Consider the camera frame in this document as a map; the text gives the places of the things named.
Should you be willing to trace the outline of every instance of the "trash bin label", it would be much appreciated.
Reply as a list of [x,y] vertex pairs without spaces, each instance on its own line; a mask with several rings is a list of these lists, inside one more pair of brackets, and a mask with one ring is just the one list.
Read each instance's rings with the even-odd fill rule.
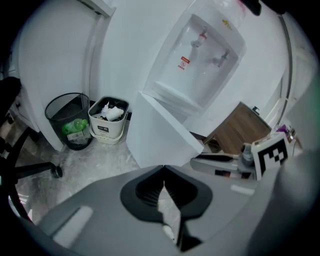
[[69,141],[77,140],[77,139],[79,139],[79,138],[81,138],[83,136],[84,136],[84,132],[83,131],[78,131],[78,132],[71,133],[71,134],[67,135]]
[[99,125],[98,125],[98,129],[101,130],[101,131],[103,131],[103,132],[106,132],[106,133],[109,132],[109,128],[108,128],[108,127],[103,127],[103,126],[99,126]]

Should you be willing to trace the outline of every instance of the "office chair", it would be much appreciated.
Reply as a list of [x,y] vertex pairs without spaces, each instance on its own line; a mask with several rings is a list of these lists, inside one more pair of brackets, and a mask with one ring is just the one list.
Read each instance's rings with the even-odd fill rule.
[[[0,126],[2,126],[6,120],[8,120],[8,122],[10,123],[13,123],[13,119],[7,113],[10,106],[15,101],[16,96],[20,92],[21,83],[20,80],[15,77],[7,77],[4,80],[0,81],[0,88],[2,90],[5,89],[6,91],[3,99],[0,100]],[[28,136],[30,136],[30,138],[34,142],[39,138],[38,133],[29,127],[25,129],[23,134],[13,146],[6,143],[5,140],[0,137],[0,154],[2,154],[4,150],[9,152],[7,158],[4,158],[2,156],[0,157],[1,185],[5,188],[7,194],[10,196],[11,201],[19,215],[26,219],[29,219],[28,214],[24,206],[21,204],[18,192],[15,188],[15,185],[18,183],[18,179],[38,174],[46,170],[51,170],[51,174],[56,179],[63,176],[61,167],[55,166],[52,162],[43,162],[15,167],[20,151]]]

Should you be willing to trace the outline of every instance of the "cable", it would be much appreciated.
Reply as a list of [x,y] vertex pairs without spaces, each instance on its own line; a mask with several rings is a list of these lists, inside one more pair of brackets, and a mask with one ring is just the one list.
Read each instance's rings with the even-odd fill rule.
[[293,145],[293,150],[292,150],[292,156],[294,156],[294,154],[295,154],[295,146],[296,146],[297,142],[298,142],[297,139],[295,139],[295,143]]

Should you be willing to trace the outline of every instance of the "chair wheel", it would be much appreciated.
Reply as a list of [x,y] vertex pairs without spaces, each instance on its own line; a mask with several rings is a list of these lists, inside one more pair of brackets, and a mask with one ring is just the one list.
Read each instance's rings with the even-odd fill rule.
[[51,174],[55,179],[59,179],[64,175],[60,166],[56,166],[54,169],[52,169]]

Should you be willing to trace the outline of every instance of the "white trash bin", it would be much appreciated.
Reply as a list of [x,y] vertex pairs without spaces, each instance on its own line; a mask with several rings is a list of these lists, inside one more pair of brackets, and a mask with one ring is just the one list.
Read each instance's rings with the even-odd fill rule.
[[[99,114],[108,102],[109,108],[112,109],[113,107],[117,107],[123,110],[122,116],[113,121],[106,121],[93,117],[93,115]],[[111,96],[103,96],[100,98],[88,111],[93,133],[96,136],[108,137],[109,139],[119,138],[126,122],[128,108],[129,103],[123,99]]]

